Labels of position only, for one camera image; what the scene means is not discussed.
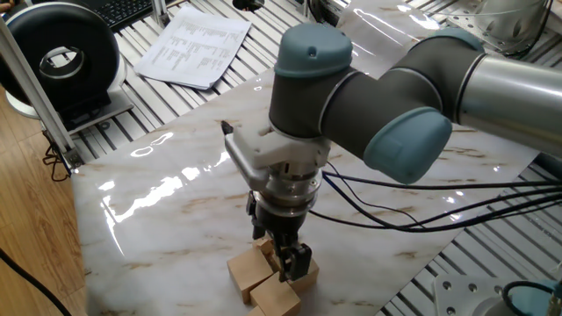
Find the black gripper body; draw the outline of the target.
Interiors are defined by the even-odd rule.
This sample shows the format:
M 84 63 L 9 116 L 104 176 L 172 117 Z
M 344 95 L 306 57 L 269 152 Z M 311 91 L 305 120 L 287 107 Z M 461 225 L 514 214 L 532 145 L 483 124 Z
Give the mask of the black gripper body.
M 290 247 L 299 243 L 299 229 L 303 226 L 306 215 L 313 205 L 314 202 L 308 202 L 303 205 L 288 207 L 257 202 L 256 216 L 266 230 L 266 234 L 277 245 L 282 248 Z

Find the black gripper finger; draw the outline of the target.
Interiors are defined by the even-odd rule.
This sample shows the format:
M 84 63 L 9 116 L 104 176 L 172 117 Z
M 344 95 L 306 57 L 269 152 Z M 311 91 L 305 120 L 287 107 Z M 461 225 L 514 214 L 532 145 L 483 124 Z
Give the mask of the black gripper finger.
M 297 281 L 304 277 L 308 273 L 312 254 L 312 249 L 305 243 L 295 243 L 284 248 L 276 246 L 281 268 L 279 280 Z
M 253 240 L 258 240 L 264 237 L 264 235 L 266 234 L 266 230 L 263 228 L 262 224 L 260 223 L 260 221 L 256 216 L 256 210 L 257 210 L 257 202 L 254 196 L 254 192 L 250 191 L 248 194 L 248 201 L 246 204 L 246 213 L 251 218 L 251 224 L 253 226 L 253 233 L 252 233 Z

